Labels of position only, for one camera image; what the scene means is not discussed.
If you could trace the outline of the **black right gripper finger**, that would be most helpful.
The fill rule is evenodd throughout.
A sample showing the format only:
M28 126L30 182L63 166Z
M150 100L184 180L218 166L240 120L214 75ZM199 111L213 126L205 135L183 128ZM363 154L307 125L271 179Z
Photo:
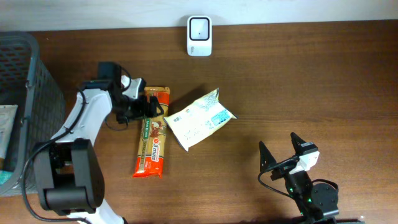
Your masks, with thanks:
M268 172L274 168L277 164L275 158L272 156L270 150L266 145L260 141L259 142L259 152L260 152L260 172Z
M305 144L306 141L304 141L302 138L300 138L294 132L291 132L290 137L291 137L292 145L293 145L294 150L295 150L295 154L302 156L303 152L304 152L302 144Z

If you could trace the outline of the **orange spaghetti packet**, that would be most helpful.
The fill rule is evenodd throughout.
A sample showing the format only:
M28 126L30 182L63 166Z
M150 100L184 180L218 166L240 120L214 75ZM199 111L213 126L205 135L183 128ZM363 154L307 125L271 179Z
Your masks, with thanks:
M163 114L142 121L136 167L132 176L138 178L157 175L161 178L167 132L164 117L168 115L170 88L150 86L145 87L145 93L148 98L157 98Z

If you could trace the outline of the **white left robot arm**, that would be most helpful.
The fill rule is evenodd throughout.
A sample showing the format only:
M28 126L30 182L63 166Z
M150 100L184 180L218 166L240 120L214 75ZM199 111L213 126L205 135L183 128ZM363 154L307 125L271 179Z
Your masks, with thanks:
M32 167L41 207L58 218L52 223L125 223L104 198L104 177L94 151L102 123L114 113L119 124L164 114L159 100L145 95L146 81L131 78L115 62L100 62L96 80L84 82L63 126L38 142L25 167Z

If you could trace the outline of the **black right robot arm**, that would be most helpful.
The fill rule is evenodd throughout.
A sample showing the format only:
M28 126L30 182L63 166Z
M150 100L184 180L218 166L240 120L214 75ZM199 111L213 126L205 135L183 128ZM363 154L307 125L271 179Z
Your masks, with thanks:
M270 150L261 141L259 183L265 188L292 199L297 205L300 216L295 223L336 223L338 210L338 185L330 180L312 180L308 171L317 163L320 156L318 147L305 141L297 134L290 134L295 154L277 162ZM261 177L271 173L271 180L285 180L286 193L265 184Z

